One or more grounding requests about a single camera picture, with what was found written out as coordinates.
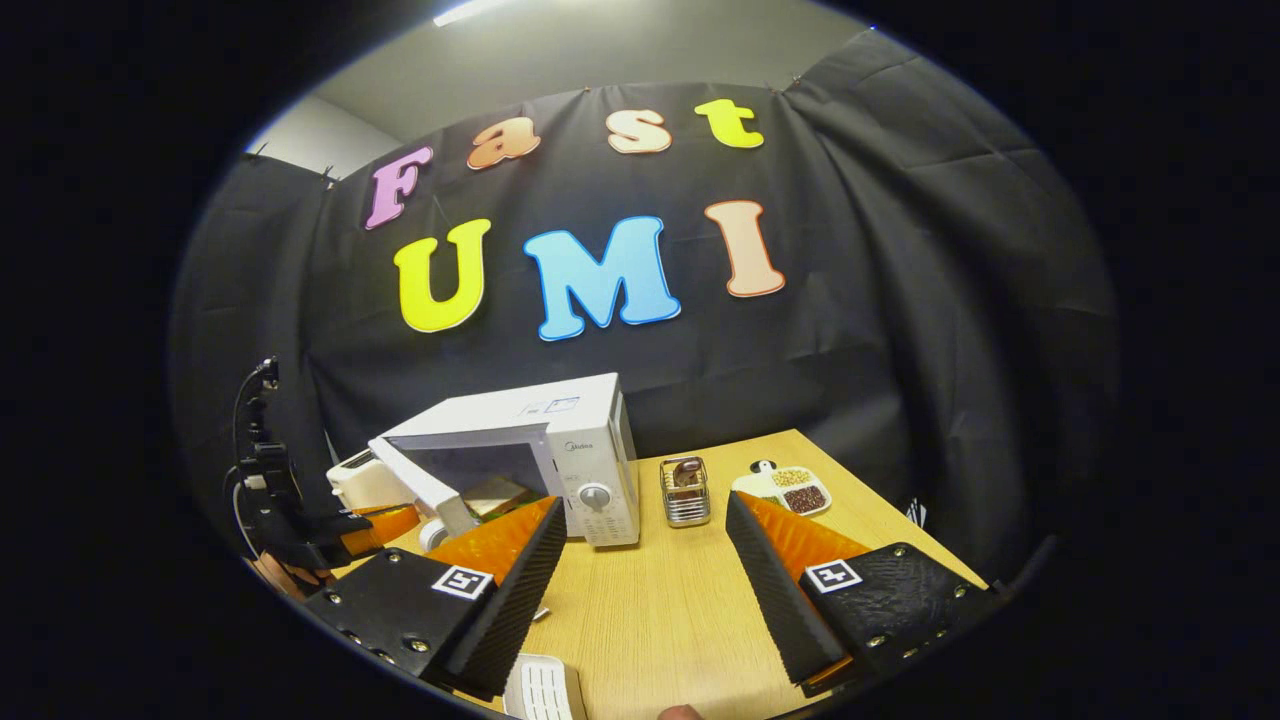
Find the wooden table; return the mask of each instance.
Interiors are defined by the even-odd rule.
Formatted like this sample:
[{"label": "wooden table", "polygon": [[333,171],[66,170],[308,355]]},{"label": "wooden table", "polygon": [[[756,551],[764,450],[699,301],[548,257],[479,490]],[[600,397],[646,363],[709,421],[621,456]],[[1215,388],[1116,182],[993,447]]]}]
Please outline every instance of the wooden table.
[{"label": "wooden table", "polygon": [[[591,720],[653,719],[689,703],[708,720],[769,717],[817,702],[787,682],[755,594],[724,533],[730,484],[768,459],[813,470],[832,495],[818,523],[870,548],[909,542],[969,582],[973,570],[796,430],[675,452],[707,462],[712,520],[669,528],[658,489],[660,457],[632,462],[640,493],[640,543],[593,548],[564,544],[543,597],[550,614],[534,623],[524,652],[552,655],[577,669]],[[417,532],[392,543],[421,552]],[[502,698],[477,705],[502,711]]]}]

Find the orange object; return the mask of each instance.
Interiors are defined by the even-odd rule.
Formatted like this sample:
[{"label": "orange object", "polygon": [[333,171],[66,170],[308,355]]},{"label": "orange object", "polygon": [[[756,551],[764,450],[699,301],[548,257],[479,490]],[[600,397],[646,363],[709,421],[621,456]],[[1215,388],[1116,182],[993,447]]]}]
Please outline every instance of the orange object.
[{"label": "orange object", "polygon": [[465,534],[445,541],[444,544],[428,552],[431,560],[461,565],[493,575],[502,585],[511,566],[516,564],[520,552],[525,550],[529,538],[543,523],[556,497],[544,497],[518,510],[490,520]]},{"label": "orange object", "polygon": [[378,550],[412,530],[419,523],[417,509],[412,503],[365,507],[356,510],[356,515],[369,520],[374,527],[342,536],[342,544],[352,555]]},{"label": "orange object", "polygon": [[755,516],[773,544],[773,552],[797,583],[810,565],[845,560],[872,550],[782,506],[741,491],[733,492]]}]

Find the wall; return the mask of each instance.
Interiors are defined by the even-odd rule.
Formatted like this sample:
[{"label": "wall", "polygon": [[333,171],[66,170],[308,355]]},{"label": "wall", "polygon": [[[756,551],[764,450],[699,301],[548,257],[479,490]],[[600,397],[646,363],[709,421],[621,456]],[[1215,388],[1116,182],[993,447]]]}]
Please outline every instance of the wall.
[{"label": "wall", "polygon": [[307,96],[262,131],[246,147],[308,170],[342,179],[371,160],[403,145],[342,108]]}]

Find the blue letter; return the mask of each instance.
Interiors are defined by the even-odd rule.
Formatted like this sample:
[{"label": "blue letter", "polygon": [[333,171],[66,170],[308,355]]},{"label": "blue letter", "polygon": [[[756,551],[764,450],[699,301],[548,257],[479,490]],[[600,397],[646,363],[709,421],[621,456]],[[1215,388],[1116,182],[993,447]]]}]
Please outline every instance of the blue letter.
[{"label": "blue letter", "polygon": [[547,322],[538,328],[538,336],[552,342],[582,334],[586,323],[573,314],[568,300],[571,292],[599,328],[607,328],[613,319],[618,286],[627,293],[620,315],[628,325],[678,315],[680,301],[667,292],[667,278],[662,274],[660,232],[658,218],[641,215],[620,220],[613,225],[609,243],[604,246],[604,260],[599,263],[567,231],[529,238],[525,255],[538,261],[547,307]]}]

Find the ceiling light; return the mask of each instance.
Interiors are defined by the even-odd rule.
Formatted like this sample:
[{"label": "ceiling light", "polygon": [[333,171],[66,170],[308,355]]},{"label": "ceiling light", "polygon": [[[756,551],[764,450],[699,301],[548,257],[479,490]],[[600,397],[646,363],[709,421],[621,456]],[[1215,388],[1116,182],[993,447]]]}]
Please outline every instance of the ceiling light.
[{"label": "ceiling light", "polygon": [[470,18],[471,15],[479,15],[485,10],[492,10],[498,5],[504,5],[509,1],[511,0],[471,0],[470,3],[463,3],[457,8],[435,17],[431,22],[435,23],[435,27],[444,27],[449,23]]}]

